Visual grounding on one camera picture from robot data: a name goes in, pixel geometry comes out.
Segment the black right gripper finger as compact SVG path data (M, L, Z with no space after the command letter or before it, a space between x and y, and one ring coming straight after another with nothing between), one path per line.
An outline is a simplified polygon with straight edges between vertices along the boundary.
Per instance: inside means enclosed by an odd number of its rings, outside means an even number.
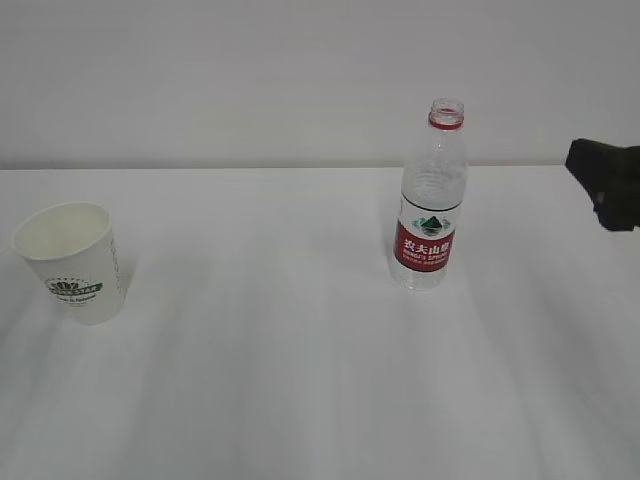
M576 139L565 166L588 194L602 227L612 232L639 227L638 146Z

